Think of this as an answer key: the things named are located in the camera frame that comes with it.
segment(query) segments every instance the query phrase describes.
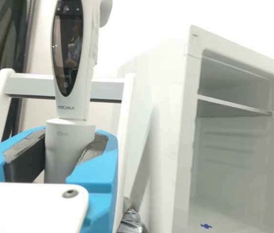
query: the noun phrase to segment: pipette display screen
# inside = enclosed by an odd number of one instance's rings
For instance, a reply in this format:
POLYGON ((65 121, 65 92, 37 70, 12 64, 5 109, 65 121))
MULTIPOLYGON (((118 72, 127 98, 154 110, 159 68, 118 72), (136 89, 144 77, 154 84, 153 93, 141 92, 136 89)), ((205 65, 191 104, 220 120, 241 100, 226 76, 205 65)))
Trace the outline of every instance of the pipette display screen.
POLYGON ((83 16, 82 12, 71 12, 76 10, 73 5, 60 5, 60 2, 62 1, 58 1, 53 23, 52 56, 58 88, 64 96, 68 96, 75 84, 80 65, 83 16))

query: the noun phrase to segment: sartorius logo text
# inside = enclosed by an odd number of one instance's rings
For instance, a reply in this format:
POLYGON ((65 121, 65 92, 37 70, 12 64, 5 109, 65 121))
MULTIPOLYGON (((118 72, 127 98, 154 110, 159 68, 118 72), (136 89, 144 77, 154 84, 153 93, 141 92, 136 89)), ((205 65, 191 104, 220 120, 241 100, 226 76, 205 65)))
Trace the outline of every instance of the sartorius logo text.
POLYGON ((74 106, 58 105, 58 109, 74 110, 74 106))

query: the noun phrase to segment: dark curtain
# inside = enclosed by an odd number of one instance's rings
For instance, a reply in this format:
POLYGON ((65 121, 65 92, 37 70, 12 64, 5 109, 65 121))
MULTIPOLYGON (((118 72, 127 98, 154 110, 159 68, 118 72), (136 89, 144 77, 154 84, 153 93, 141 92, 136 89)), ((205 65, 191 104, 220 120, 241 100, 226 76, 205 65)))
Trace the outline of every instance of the dark curtain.
MULTIPOLYGON (((26 0, 0 0, 0 69, 24 72, 27 22, 26 0)), ((3 139, 8 138, 15 127, 19 102, 18 99, 11 102, 3 139)))

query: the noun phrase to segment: open refrigerator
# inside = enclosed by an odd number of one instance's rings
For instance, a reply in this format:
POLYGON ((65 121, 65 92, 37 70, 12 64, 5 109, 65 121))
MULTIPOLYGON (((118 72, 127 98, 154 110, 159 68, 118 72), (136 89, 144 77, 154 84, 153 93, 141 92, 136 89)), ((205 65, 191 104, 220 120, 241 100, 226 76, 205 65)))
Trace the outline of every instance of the open refrigerator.
POLYGON ((274 233, 274 60, 191 26, 128 72, 160 115, 152 231, 274 233))

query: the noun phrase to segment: white stand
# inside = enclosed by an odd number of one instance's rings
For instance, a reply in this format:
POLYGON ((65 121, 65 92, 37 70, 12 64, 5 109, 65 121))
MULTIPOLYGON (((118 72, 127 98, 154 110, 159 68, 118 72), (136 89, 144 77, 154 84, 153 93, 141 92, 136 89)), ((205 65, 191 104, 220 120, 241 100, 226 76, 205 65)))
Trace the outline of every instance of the white stand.
MULTIPOLYGON (((122 103, 117 131, 119 147, 118 188, 113 232, 116 232, 123 216, 127 161, 126 142, 128 139, 129 119, 132 116, 130 114, 130 106, 134 89, 134 74, 127 74, 124 79, 94 77, 92 80, 91 101, 122 103)), ((12 97, 54 99, 53 76, 15 73, 12 69, 2 69, 0 71, 0 141, 12 97)))

